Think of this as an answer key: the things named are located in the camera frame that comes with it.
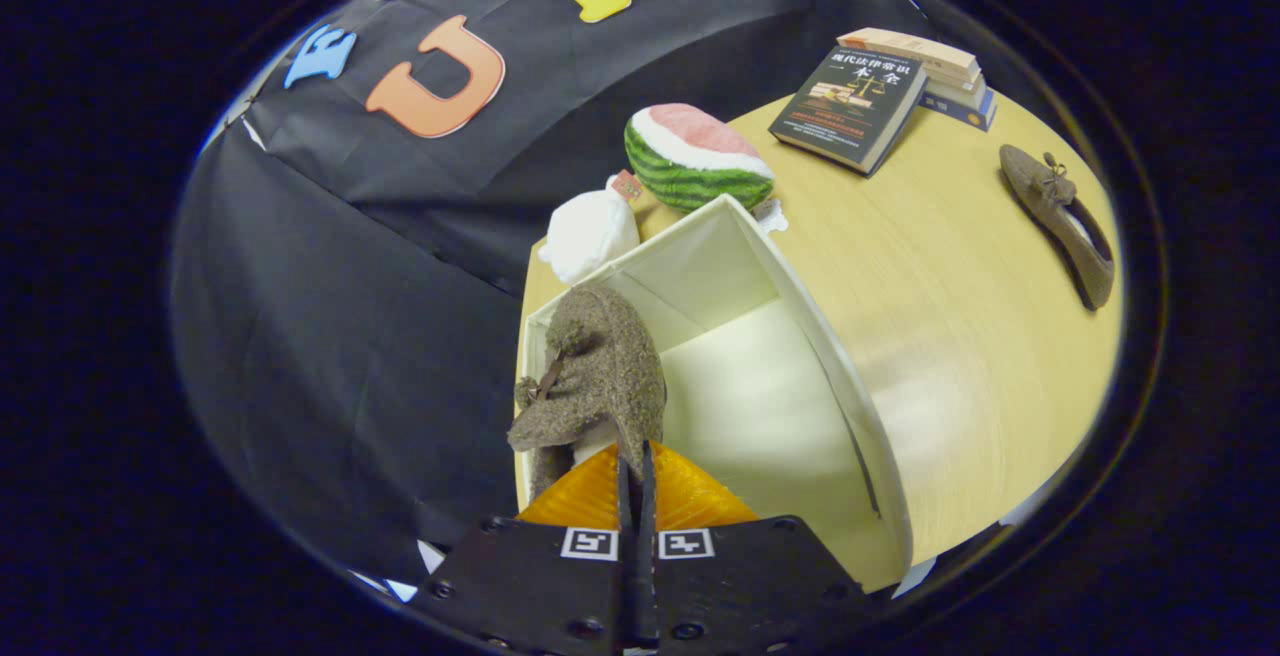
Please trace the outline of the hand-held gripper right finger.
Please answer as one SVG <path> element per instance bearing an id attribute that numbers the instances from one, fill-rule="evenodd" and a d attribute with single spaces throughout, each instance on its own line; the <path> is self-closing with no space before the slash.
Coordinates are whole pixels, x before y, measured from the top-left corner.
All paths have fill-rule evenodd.
<path id="1" fill-rule="evenodd" d="M 814 530 L 763 518 L 689 457 L 646 443 L 637 637 L 660 653 L 832 653 L 872 598 Z"/>

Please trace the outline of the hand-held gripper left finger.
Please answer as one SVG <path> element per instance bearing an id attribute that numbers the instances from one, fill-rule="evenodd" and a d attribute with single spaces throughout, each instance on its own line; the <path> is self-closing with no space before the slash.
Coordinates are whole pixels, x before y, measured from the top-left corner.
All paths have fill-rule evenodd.
<path id="1" fill-rule="evenodd" d="M 410 611 L 492 652 L 622 653 L 637 546 L 622 459 L 611 486 L 612 529 L 484 518 L 421 582 Z"/>

